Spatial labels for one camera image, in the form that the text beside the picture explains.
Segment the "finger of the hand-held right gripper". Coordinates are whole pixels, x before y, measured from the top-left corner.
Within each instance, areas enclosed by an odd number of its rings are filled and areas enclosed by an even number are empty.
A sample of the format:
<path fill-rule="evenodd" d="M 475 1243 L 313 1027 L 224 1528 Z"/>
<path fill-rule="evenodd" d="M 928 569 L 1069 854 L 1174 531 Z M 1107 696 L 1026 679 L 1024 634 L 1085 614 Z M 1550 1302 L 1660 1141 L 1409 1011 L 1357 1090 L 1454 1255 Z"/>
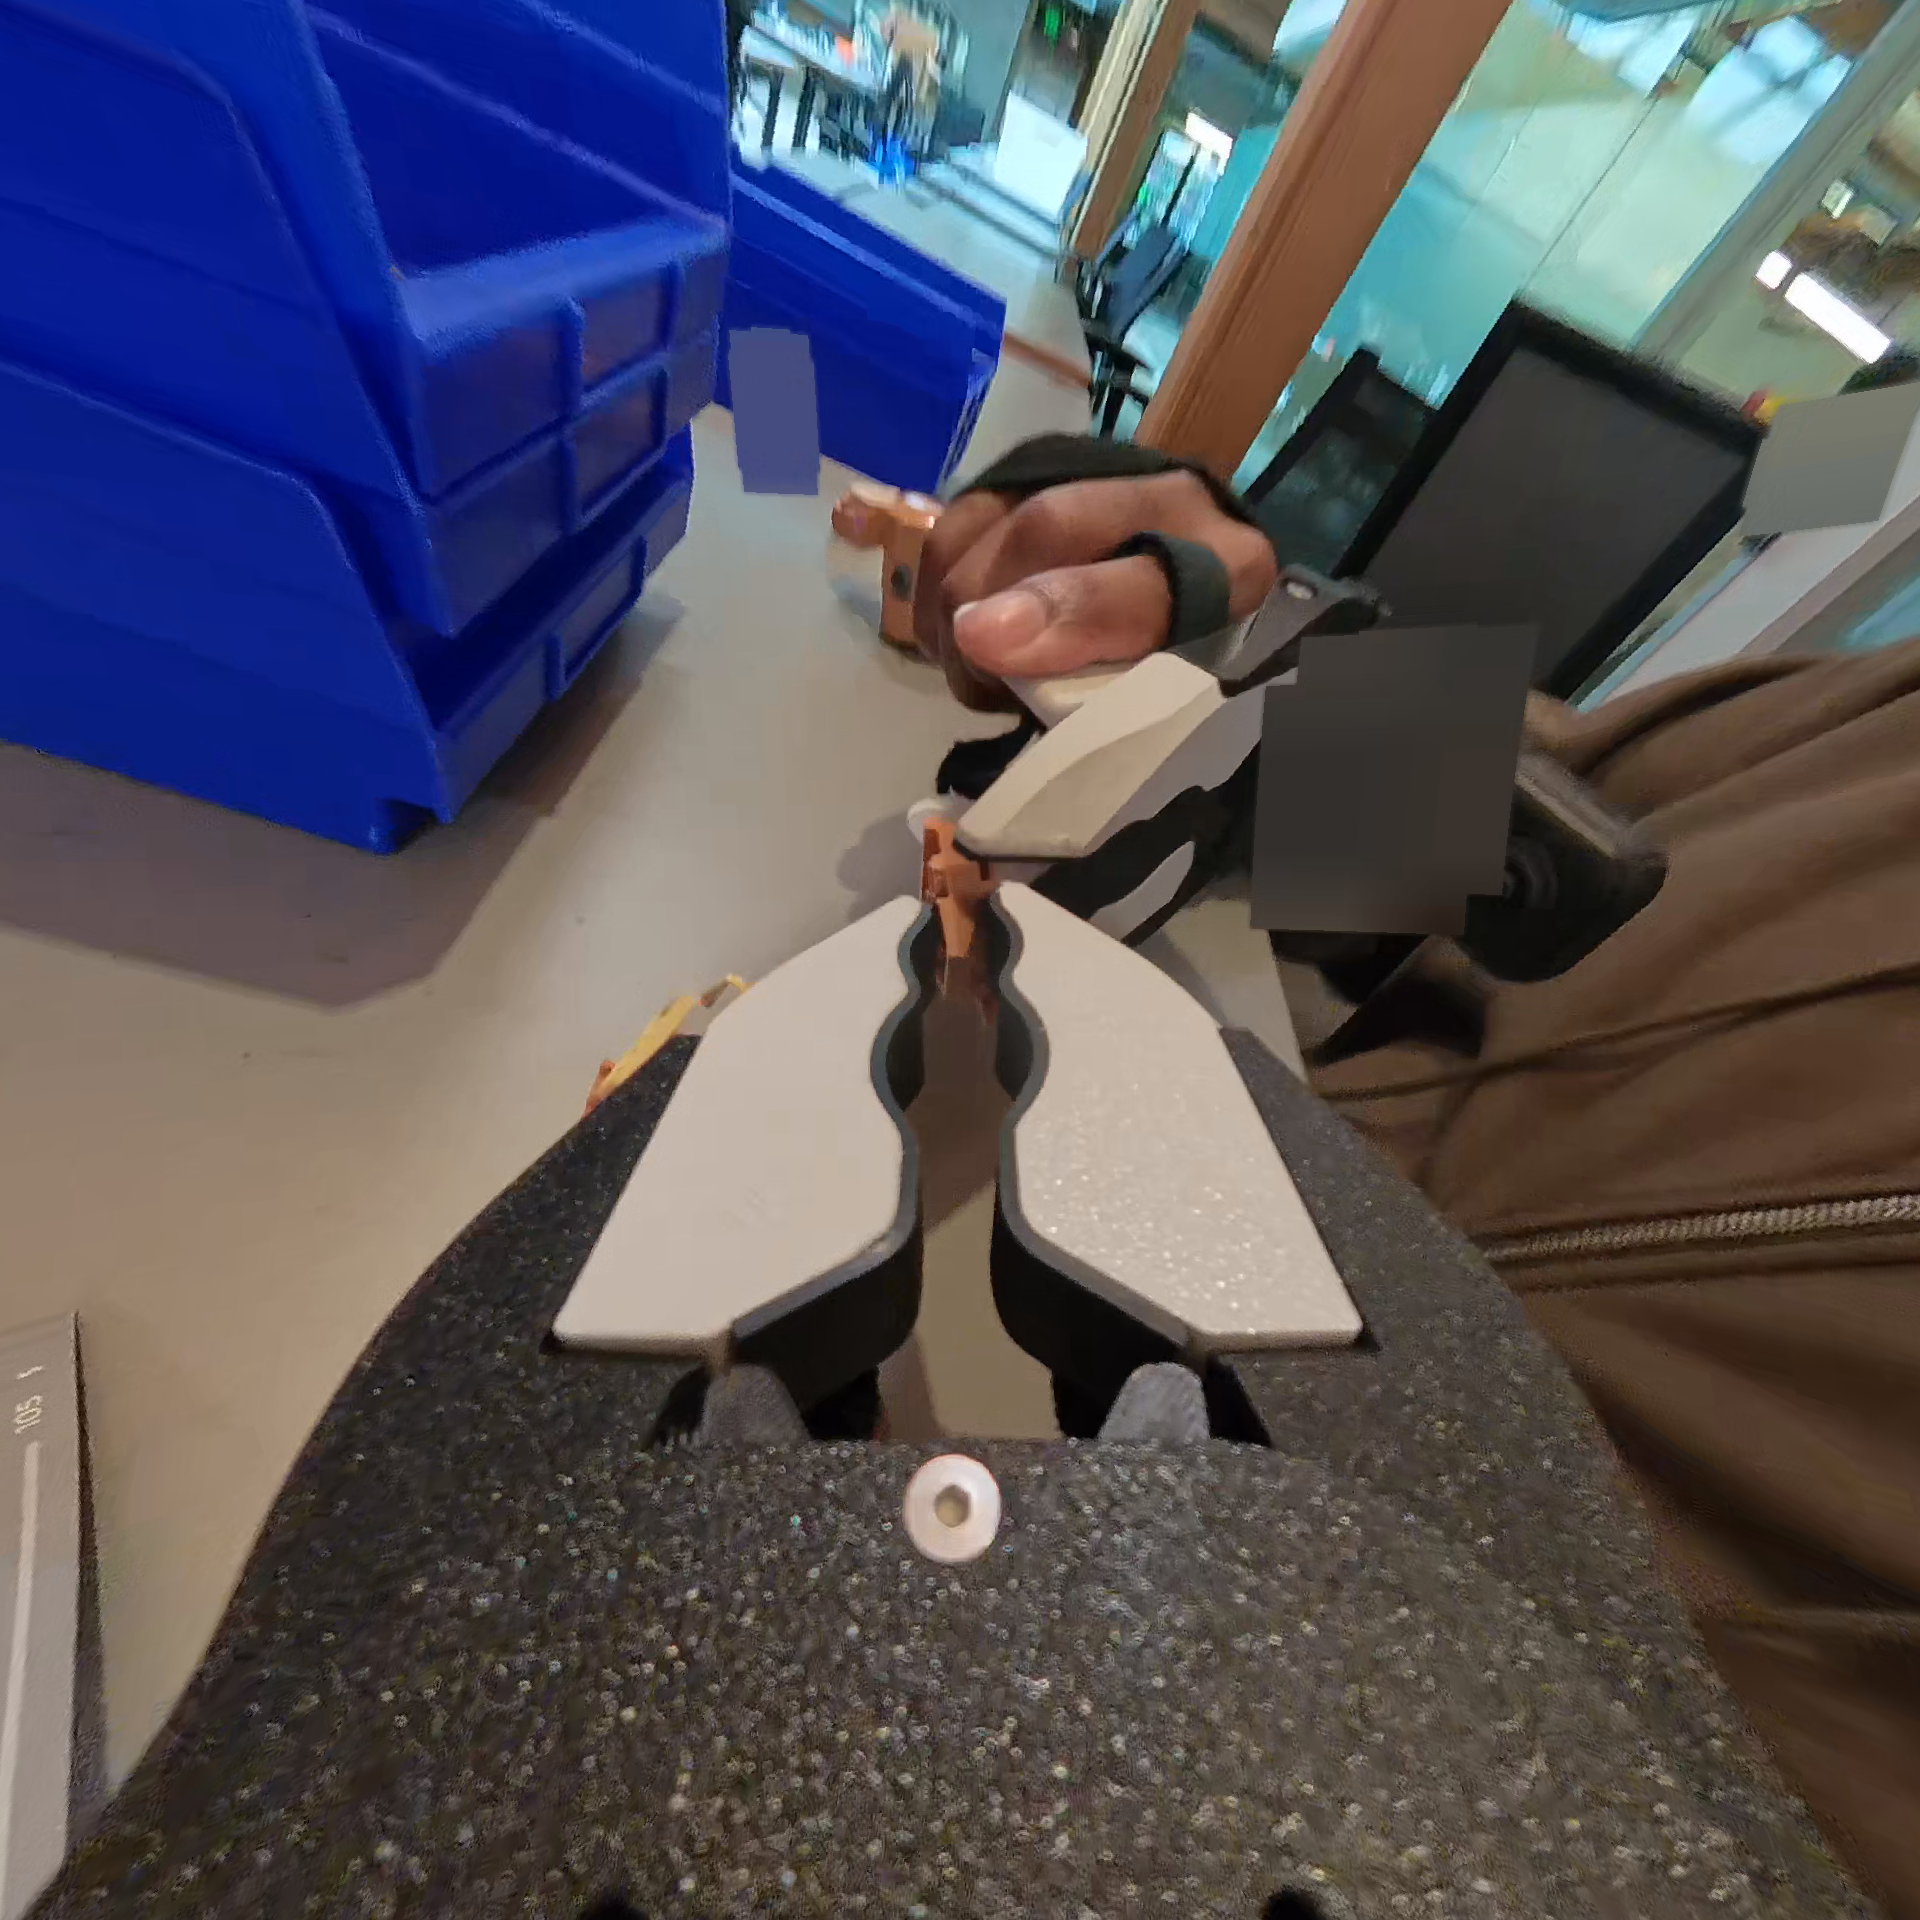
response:
<path fill-rule="evenodd" d="M 1046 863 L 1037 895 L 1113 938 L 1147 938 L 1214 881 L 1249 869 L 1256 813 L 1257 767 L 1242 766 L 1218 786 L 1188 786 L 1100 850 Z"/>
<path fill-rule="evenodd" d="M 1172 654 L 1107 679 L 1034 738 L 954 829 L 981 861 L 1089 856 L 1233 770 L 1233 696 Z"/>

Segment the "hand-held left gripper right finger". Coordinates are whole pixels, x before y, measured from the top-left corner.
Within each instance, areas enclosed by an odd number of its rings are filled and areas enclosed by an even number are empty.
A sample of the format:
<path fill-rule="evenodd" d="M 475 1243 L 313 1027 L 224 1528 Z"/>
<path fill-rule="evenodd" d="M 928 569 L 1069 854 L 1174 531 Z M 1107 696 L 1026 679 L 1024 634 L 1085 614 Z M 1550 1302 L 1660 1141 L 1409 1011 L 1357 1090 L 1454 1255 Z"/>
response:
<path fill-rule="evenodd" d="M 1212 1011 L 1024 881 L 993 920 L 1016 1241 L 1193 1357 L 1356 1343 L 1360 1309 Z"/>

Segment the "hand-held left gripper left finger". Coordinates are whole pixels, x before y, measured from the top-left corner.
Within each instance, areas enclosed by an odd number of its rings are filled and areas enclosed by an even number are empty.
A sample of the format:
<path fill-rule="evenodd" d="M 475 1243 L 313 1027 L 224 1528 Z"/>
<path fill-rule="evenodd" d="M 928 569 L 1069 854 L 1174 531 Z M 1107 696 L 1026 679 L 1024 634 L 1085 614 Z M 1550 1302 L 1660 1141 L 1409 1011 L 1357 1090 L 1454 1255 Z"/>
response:
<path fill-rule="evenodd" d="M 558 1312 L 563 1349 L 797 1357 L 801 1313 L 906 1250 L 920 937 L 899 895 L 709 1021 Z"/>

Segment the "stack of blue plastic bins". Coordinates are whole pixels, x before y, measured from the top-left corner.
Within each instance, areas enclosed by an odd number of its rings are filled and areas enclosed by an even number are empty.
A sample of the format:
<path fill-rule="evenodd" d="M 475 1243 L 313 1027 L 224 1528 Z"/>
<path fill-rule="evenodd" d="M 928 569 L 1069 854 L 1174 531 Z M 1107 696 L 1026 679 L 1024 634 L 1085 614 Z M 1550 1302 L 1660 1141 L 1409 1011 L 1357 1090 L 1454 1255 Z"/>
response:
<path fill-rule="evenodd" d="M 394 853 L 689 521 L 718 5 L 3 5 L 5 741 Z"/>

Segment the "person's right hand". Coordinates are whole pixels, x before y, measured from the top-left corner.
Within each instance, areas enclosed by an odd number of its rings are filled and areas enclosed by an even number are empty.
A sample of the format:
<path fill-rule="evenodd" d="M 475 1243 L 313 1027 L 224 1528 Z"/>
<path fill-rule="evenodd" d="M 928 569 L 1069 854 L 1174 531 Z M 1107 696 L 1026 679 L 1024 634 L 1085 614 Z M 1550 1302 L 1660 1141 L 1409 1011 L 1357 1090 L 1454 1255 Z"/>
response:
<path fill-rule="evenodd" d="M 1281 560 L 1210 469 L 1132 440 L 1042 434 L 957 489 L 931 528 L 915 634 L 976 713 L 1250 617 Z"/>

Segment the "small tan toy piece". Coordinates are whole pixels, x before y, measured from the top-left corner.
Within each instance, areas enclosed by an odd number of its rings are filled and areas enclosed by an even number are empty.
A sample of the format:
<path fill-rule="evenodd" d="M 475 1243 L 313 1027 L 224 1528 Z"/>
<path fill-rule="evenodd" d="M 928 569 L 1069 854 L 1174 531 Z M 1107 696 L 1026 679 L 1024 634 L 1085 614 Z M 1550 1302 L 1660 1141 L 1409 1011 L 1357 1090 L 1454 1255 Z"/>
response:
<path fill-rule="evenodd" d="M 625 1087 L 645 1064 L 650 1064 L 669 1041 L 682 1038 L 699 1038 L 710 1016 L 729 1007 L 752 982 L 739 974 L 725 974 L 709 986 L 675 997 L 629 1045 L 613 1057 L 600 1062 L 592 1086 L 588 1090 L 584 1112 L 595 1112 L 613 1093 Z"/>

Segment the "black flat monitor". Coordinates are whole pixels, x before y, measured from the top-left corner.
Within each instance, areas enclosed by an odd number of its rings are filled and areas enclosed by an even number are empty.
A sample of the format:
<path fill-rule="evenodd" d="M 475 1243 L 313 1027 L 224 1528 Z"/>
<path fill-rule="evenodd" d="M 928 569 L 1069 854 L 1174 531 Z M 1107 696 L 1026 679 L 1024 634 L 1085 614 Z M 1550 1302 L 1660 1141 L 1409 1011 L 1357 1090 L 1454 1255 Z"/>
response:
<path fill-rule="evenodd" d="M 1768 426 L 1514 302 L 1345 561 L 1417 625 L 1522 625 L 1532 683 L 1577 695 L 1732 531 Z"/>

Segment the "blue storage bin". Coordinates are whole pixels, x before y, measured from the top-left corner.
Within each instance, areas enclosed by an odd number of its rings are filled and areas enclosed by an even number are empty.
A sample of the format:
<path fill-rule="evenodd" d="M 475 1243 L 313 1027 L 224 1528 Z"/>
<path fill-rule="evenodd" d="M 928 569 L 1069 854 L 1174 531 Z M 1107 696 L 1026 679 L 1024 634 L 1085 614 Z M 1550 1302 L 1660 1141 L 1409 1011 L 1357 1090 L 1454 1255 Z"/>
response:
<path fill-rule="evenodd" d="M 818 184 L 732 154 L 723 328 L 809 345 L 825 459 L 938 493 L 1001 358 L 1005 302 Z"/>

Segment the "wooden pillar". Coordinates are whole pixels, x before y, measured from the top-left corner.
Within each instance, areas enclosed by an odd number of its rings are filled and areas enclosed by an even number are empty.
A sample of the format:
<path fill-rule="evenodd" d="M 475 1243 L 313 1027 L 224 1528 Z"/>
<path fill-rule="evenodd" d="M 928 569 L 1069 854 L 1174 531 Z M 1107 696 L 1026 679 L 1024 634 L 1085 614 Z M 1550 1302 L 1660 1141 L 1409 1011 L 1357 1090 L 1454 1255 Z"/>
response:
<path fill-rule="evenodd" d="M 1142 409 L 1140 443 L 1236 473 L 1507 10 L 1339 10 Z"/>

